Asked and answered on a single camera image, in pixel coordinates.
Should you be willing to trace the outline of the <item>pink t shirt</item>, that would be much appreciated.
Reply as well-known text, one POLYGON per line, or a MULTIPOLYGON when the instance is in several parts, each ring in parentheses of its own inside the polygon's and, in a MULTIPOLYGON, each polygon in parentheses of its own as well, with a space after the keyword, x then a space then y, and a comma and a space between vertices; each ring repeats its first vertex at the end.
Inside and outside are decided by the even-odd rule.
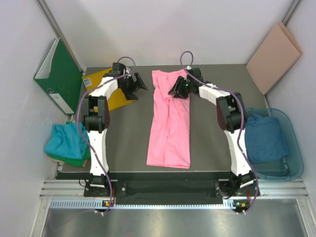
POLYGON ((188 169, 190 160, 190 100, 169 95, 184 70, 152 71, 154 116, 151 126, 147 165, 188 169))

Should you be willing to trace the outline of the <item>teal t shirt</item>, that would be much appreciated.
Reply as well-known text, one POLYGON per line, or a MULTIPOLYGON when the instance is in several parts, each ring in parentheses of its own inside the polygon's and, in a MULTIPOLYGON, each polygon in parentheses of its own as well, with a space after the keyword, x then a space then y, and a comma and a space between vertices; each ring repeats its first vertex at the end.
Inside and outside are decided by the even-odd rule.
POLYGON ((51 137, 44 147, 44 151, 49 155, 63 158, 81 160, 88 148, 87 143, 82 138, 89 140, 86 129, 82 123, 79 128, 75 122, 67 124, 54 124, 52 126, 51 137))

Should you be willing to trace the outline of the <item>green t shirt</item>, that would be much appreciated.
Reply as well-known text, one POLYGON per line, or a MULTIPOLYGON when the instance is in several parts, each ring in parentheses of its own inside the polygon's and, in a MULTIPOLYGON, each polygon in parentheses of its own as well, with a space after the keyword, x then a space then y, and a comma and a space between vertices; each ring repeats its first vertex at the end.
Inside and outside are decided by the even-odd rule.
POLYGON ((48 154, 48 157, 53 159, 56 162, 59 163, 65 163, 74 167, 85 167, 87 164, 87 159, 72 159, 72 158, 64 158, 60 156, 55 156, 52 154, 48 154))

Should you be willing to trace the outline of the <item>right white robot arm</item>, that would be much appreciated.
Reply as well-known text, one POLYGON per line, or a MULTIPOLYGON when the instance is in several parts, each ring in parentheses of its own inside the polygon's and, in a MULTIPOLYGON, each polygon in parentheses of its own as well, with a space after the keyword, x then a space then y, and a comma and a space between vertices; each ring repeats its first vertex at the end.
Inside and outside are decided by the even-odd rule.
POLYGON ((235 195, 243 195, 254 183, 255 175, 246 156, 246 115, 241 94, 204 82, 199 68, 188 66, 185 72, 186 76, 179 76, 168 94, 186 99, 192 93, 216 106, 217 121, 227 137, 231 154, 230 188, 235 195))

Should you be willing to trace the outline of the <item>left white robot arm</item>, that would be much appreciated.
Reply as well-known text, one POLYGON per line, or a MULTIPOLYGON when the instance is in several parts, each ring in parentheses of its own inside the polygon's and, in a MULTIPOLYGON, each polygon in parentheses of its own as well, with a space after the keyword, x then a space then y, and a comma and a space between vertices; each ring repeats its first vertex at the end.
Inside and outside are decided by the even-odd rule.
POLYGON ((120 62, 114 62, 112 69, 103 75, 96 88, 88 90, 80 101, 81 123, 87 131, 91 152, 90 174, 97 179, 95 190, 102 196, 108 195, 112 184, 105 178, 109 167, 106 158, 106 133, 110 125, 108 99, 120 89, 127 101, 137 100, 134 94, 140 89, 148 90, 138 73, 134 73, 120 62))

